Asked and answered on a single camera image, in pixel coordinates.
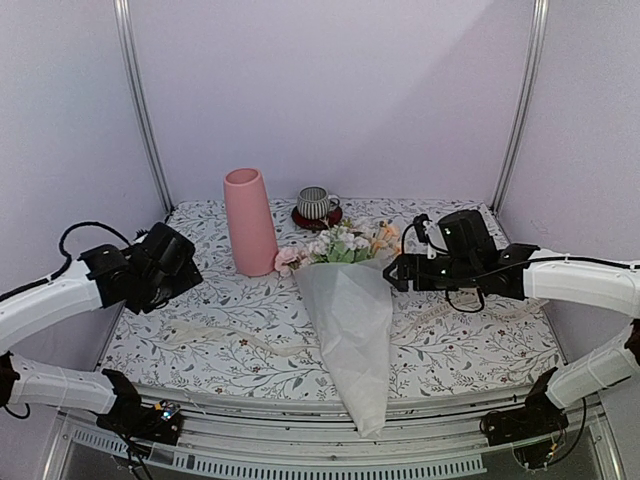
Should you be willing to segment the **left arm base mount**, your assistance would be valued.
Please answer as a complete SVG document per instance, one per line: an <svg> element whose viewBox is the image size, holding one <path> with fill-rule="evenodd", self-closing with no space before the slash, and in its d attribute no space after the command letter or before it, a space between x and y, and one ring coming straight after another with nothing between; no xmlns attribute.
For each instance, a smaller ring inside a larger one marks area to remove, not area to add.
<svg viewBox="0 0 640 480"><path fill-rule="evenodd" d="M180 407L167 400L144 406L134 385L119 371L101 371L112 384L115 402L105 414L98 414L99 428L123 435L176 446L184 424Z"/></svg>

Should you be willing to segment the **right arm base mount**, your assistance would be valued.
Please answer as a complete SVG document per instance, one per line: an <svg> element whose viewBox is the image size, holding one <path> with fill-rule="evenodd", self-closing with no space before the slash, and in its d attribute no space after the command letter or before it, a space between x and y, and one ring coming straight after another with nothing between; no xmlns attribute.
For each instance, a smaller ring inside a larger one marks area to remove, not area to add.
<svg viewBox="0 0 640 480"><path fill-rule="evenodd" d="M548 398L548 384L558 370L543 373L526 396L524 405L511 410L490 411L479 423L480 432L490 446L502 445L560 432L569 425L563 408Z"/></svg>

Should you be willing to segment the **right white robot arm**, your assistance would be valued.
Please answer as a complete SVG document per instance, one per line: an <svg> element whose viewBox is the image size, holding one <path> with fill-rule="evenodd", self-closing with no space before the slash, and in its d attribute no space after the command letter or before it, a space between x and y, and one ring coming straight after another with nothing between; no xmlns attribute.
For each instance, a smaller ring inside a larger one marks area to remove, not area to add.
<svg viewBox="0 0 640 480"><path fill-rule="evenodd" d="M560 254L539 246L512 243L497 247L483 216L461 210L442 217L437 227L444 242L435 246L429 219L414 218L411 227L426 254L401 252L383 271L396 290L475 291L515 300L558 300L594 306L628 316L617 336L580 359L544 373L517 415L517 427L537 436L552 424L556 411L639 372L639 265Z"/></svg>

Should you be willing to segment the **cream printed ribbon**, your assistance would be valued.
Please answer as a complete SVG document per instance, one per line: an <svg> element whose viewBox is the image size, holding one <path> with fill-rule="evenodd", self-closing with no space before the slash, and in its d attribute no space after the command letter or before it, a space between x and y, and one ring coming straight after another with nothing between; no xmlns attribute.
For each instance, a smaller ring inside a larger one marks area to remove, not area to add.
<svg viewBox="0 0 640 480"><path fill-rule="evenodd" d="M436 333L438 328L447 326L462 326L456 340L466 340L474 336L474 322L479 324L479 329L484 331L490 327L492 321L507 326L539 314L546 304L544 300L526 300L524 302L496 302L491 300L485 309L478 314L463 313L455 310L455 307L444 301L439 301L435 306L418 313L407 313L401 317L403 324L394 321L391 325L390 344L395 347L421 346L435 340L440 343L445 341L443 335ZM268 352L279 357L291 357L304 351L318 349L322 344L314 328L306 324L298 332L299 339L278 335L269 340L265 333L258 329L256 332L238 330L230 327L202 326L190 322L174 320L170 324L170 330L163 337L163 341L172 346L184 348L197 343L213 344L226 340L236 341L241 346L251 346L263 352Z"/></svg>

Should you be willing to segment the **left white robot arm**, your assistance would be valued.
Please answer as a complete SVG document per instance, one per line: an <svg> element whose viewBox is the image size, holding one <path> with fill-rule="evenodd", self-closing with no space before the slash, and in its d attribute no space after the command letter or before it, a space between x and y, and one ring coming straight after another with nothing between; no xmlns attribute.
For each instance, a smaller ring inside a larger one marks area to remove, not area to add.
<svg viewBox="0 0 640 480"><path fill-rule="evenodd" d="M148 426L138 391L118 371L83 372L12 353L22 340L70 317L121 304L150 313L202 281L195 245L164 223L120 249L104 244L1 297L1 405L38 403L110 415L128 434Z"/></svg>

